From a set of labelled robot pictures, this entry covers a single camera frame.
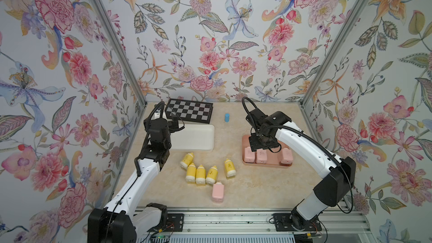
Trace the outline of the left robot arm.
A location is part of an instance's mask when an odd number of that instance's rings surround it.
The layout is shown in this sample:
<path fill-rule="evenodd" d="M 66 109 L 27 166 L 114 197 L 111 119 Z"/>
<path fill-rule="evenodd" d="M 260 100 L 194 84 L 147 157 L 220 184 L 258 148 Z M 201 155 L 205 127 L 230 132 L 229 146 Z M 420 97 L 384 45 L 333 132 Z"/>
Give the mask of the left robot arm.
<path fill-rule="evenodd" d="M 167 206 L 155 202 L 136 212 L 150 183 L 165 165 L 172 147 L 171 134 L 181 128 L 164 117 L 164 102 L 158 103 L 144 121 L 146 136 L 134 159 L 135 172 L 102 209 L 88 217 L 87 242 L 139 243 L 140 237 L 153 243 L 157 234 L 174 232 L 178 222 L 169 220 Z"/>

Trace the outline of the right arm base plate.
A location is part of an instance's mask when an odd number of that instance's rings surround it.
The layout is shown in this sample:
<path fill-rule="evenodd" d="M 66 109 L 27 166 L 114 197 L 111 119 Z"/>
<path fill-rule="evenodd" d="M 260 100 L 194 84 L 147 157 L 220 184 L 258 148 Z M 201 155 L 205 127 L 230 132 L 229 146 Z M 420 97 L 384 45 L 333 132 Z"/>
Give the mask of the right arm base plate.
<path fill-rule="evenodd" d="M 305 220 L 297 214 L 274 213 L 270 222 L 277 232 L 321 232 L 322 226 L 317 216 Z"/>

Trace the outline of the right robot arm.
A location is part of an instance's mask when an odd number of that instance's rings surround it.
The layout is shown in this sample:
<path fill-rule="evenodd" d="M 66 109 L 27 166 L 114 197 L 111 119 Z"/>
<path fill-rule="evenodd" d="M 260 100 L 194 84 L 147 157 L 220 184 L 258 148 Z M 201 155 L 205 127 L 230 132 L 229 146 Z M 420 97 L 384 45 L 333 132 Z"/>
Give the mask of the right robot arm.
<path fill-rule="evenodd" d="M 352 193 L 356 162 L 351 157 L 343 158 L 327 150 L 281 111 L 266 115 L 260 109 L 254 109 L 246 113 L 246 121 L 255 130 L 249 138 L 252 150 L 279 149 L 284 143 L 321 177 L 312 193 L 291 211 L 292 220 L 298 227 L 316 219 L 328 207 L 336 207 Z"/>

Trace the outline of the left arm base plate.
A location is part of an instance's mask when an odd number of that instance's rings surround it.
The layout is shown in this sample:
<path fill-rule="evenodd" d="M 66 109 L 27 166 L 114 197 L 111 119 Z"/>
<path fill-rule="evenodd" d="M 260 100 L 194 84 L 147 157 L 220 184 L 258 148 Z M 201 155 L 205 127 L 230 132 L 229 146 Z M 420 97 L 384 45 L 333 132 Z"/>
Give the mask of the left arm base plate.
<path fill-rule="evenodd" d="M 184 220 L 184 214 L 168 213 L 161 224 L 149 228 L 146 232 L 182 232 Z"/>

